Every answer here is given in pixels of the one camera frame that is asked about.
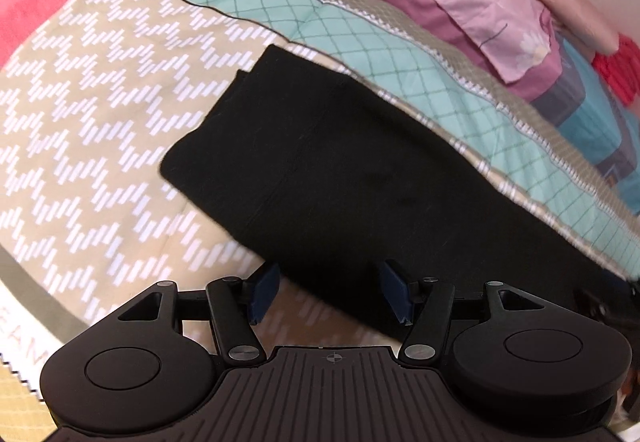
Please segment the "chevron patterned quilt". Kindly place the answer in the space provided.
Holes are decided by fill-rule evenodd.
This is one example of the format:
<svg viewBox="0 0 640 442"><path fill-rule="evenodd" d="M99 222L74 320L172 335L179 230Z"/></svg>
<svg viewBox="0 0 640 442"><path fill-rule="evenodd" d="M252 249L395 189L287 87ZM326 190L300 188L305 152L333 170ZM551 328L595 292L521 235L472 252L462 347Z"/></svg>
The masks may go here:
<svg viewBox="0 0 640 442"><path fill-rule="evenodd" d="M68 0L1 62L1 355L24 380L156 282L201 289L265 260L160 163L271 46L352 77L600 268L638 277L638 220L597 170L382 0ZM399 340L283 278L264 344Z"/></svg>

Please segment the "black pants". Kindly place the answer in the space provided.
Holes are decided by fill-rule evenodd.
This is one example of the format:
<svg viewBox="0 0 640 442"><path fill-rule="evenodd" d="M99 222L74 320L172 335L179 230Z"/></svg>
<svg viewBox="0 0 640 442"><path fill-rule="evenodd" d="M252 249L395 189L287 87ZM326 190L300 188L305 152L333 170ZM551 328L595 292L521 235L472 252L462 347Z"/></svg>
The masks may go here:
<svg viewBox="0 0 640 442"><path fill-rule="evenodd" d="M344 74L271 46L160 174L237 242L395 339L383 263L472 293L492 280L618 325L634 286L496 191L442 138Z"/></svg>

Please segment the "red knitted blanket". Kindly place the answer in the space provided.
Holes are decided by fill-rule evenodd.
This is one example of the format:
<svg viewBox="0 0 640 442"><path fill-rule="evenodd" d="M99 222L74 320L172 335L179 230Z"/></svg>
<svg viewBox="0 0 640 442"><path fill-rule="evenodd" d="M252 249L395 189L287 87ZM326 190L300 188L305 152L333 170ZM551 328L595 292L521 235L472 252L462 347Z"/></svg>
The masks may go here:
<svg viewBox="0 0 640 442"><path fill-rule="evenodd" d="M610 87L625 108L639 114L640 50L628 36L618 36L614 54L597 52L591 61L593 69Z"/></svg>

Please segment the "blue grey pillow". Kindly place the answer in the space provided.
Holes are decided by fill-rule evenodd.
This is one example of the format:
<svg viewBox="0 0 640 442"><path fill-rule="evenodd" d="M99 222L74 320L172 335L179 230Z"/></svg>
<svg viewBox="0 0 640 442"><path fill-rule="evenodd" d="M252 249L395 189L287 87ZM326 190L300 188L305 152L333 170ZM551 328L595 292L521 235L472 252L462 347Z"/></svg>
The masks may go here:
<svg viewBox="0 0 640 442"><path fill-rule="evenodd" d="M639 120L622 106L580 52L558 38L562 73L532 106L596 167L639 214Z"/></svg>

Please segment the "peach small pillow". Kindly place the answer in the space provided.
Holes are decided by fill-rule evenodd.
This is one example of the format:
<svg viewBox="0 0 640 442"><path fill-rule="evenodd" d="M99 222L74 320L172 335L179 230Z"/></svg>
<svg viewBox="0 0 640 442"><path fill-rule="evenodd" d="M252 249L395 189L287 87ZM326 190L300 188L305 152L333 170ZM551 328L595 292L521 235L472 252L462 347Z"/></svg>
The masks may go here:
<svg viewBox="0 0 640 442"><path fill-rule="evenodd" d="M540 0L555 19L590 50L612 56L620 46L616 28L590 0Z"/></svg>

